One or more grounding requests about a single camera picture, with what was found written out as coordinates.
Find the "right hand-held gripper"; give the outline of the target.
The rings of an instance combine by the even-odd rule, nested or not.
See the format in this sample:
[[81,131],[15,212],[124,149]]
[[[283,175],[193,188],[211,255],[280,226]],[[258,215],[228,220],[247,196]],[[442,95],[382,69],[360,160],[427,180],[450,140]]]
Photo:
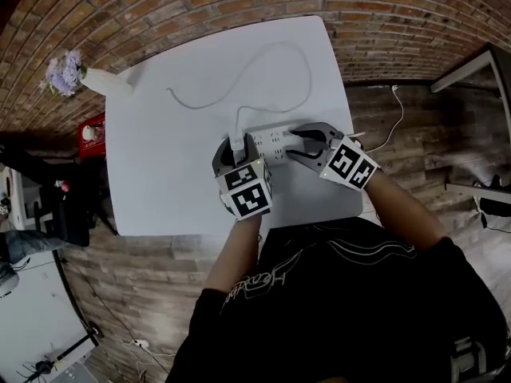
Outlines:
[[325,122],[302,124],[292,129],[291,134],[308,140],[325,140],[326,150],[316,154],[286,150],[289,159],[319,172],[321,179],[360,192],[378,170],[378,164],[359,144]]

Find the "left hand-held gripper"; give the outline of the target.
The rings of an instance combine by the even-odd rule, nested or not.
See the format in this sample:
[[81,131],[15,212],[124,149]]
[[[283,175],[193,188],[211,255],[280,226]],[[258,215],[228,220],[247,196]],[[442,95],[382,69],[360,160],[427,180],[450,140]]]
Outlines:
[[234,168],[230,139],[220,144],[212,159],[212,169],[220,188],[220,199],[238,221],[264,215],[272,208],[271,174],[251,134],[244,134],[244,166]]

